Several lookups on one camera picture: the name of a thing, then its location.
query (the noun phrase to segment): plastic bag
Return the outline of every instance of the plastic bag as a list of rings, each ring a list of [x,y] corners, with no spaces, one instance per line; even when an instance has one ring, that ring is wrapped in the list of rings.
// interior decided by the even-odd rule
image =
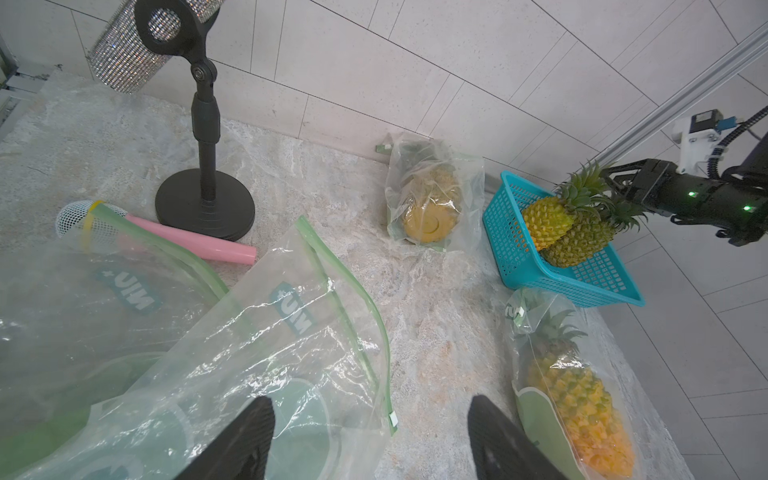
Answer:
[[[505,316],[512,386],[530,440],[569,480],[643,478],[615,372],[583,314],[561,294],[523,288]]]
[[[303,217],[128,392],[19,478],[174,478],[257,396],[276,417],[266,478],[371,478],[396,427],[379,311]]]
[[[104,205],[0,261],[0,478],[75,435],[226,291],[204,261]]]
[[[401,135],[394,140],[384,194],[387,231],[436,250],[474,250],[485,204],[483,160],[445,142]]]

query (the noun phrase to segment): microphone stand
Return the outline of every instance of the microphone stand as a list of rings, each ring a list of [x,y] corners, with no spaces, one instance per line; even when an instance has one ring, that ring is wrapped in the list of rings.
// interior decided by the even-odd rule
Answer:
[[[158,39],[151,23],[158,10],[171,10],[180,20],[178,33]],[[253,226],[256,209],[248,189],[216,170],[216,144],[221,137],[221,117],[214,96],[216,65],[206,55],[206,36],[218,12],[201,22],[184,0],[137,0],[134,17],[139,37],[149,51],[176,55],[190,62],[197,93],[192,100],[192,131],[200,168],[171,175],[160,185],[154,207],[163,225],[225,240],[238,240]]]

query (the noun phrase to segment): teal mesh basket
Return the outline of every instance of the teal mesh basket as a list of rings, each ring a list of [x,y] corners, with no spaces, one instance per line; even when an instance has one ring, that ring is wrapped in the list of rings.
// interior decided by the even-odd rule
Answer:
[[[524,178],[502,172],[502,186],[482,216],[498,271],[511,289],[538,286],[562,293],[576,306],[611,303],[643,306],[645,300],[610,244],[591,259],[570,268],[545,262],[533,246],[520,213],[552,194]]]

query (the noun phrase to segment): round stand base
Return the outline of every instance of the round stand base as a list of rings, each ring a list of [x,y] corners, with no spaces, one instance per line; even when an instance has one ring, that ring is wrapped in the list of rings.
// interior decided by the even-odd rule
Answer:
[[[245,185],[218,170],[216,200],[203,200],[199,168],[166,179],[157,190],[154,208],[163,225],[231,241],[248,233],[256,216],[253,198]]]

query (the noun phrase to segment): green label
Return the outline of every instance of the green label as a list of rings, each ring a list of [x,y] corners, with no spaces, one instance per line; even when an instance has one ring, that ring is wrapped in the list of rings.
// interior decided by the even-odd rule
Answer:
[[[138,276],[120,267],[100,268],[96,278],[106,283],[128,308],[144,315],[157,310],[163,302]]]
[[[304,302],[296,290],[288,283],[282,282],[270,295],[272,304],[280,314],[280,318],[293,331],[293,335],[302,336],[315,325],[315,319],[312,318]]]

